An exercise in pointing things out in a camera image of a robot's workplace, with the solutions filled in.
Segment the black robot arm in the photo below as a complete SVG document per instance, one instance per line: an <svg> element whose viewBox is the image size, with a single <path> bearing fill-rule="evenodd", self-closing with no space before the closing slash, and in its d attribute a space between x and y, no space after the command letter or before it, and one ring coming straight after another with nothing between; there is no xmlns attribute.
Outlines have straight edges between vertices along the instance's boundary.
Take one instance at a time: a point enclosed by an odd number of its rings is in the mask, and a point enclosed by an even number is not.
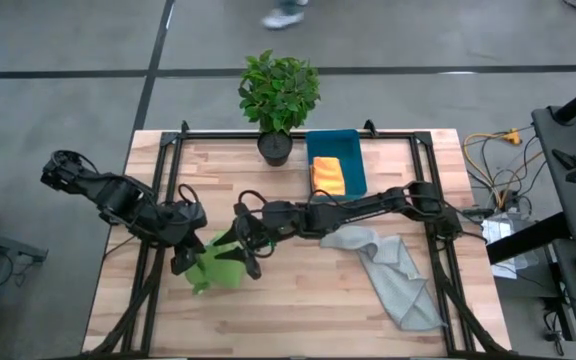
<svg viewBox="0 0 576 360"><path fill-rule="evenodd" d="M84 161L92 170L84 166ZM100 174L84 156L67 150L52 154L41 182L58 191L85 196L97 205L101 219L109 224L124 224L141 240L175 247L171 262L177 275L195 263L198 253L204 252L194 230L206 226L206 214L196 199L158 205L152 189L144 183L125 175Z"/></svg>
<svg viewBox="0 0 576 360"><path fill-rule="evenodd" d="M340 204L291 203L266 201L254 191L246 191L259 197L264 205L260 210L248 210L241 201L235 204L236 218L230 230L215 245L238 241L241 247L222 253L219 259L237 260L246 265L253 279L261 277L256 258L272 255L275 245L293 236L321 239L336 231L341 225L364 220L386 213L401 213L414 221L435 223L438 237L455 238L461 225L452 208L445 207L433 184L414 181L404 187L393 187L383 193L367 196ZM258 219L253 214L261 213ZM270 247L266 254L260 250Z"/></svg>

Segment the table leg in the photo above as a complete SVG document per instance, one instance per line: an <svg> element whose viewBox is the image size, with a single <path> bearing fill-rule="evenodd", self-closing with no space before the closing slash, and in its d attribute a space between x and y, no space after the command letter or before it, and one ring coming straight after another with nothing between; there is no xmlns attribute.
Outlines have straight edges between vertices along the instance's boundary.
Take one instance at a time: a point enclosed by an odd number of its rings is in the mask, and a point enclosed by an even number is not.
<svg viewBox="0 0 576 360"><path fill-rule="evenodd" d="M570 230L564 213L560 212L488 245L486 247L488 259L491 264L496 264L548 245L555 239L568 237L570 237Z"/></svg>

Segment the potted plant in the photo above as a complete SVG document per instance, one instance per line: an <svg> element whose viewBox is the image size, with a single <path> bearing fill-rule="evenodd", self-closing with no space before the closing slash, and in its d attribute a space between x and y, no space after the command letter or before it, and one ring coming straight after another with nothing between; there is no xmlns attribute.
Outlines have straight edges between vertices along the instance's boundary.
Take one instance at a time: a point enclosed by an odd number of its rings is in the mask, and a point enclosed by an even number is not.
<svg viewBox="0 0 576 360"><path fill-rule="evenodd" d="M269 165L281 166L292 150L290 129L304 124L319 96L317 69L310 63L286 57L271 59L266 50L259 59L246 57L239 107L249 122L259 122L257 148Z"/></svg>

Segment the black pot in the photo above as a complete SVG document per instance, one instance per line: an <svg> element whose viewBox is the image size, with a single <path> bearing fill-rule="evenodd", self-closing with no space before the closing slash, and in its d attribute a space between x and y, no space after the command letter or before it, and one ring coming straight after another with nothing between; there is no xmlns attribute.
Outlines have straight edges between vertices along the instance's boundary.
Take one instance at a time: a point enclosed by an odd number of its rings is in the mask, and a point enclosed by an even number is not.
<svg viewBox="0 0 576 360"><path fill-rule="evenodd" d="M257 139L257 148L268 165L281 166L288 161L292 150L292 138L283 131L263 133Z"/></svg>

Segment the green leaves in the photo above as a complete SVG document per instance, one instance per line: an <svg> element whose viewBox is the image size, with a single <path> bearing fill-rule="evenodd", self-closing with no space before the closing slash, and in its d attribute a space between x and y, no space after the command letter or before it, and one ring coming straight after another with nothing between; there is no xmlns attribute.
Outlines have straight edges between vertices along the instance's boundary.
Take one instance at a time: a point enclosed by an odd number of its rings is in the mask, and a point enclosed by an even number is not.
<svg viewBox="0 0 576 360"><path fill-rule="evenodd" d="M317 70L306 61L286 57L271 59L272 50L259 58L246 57L248 68L241 75L239 108L262 132L290 132L304 124L319 96Z"/></svg>

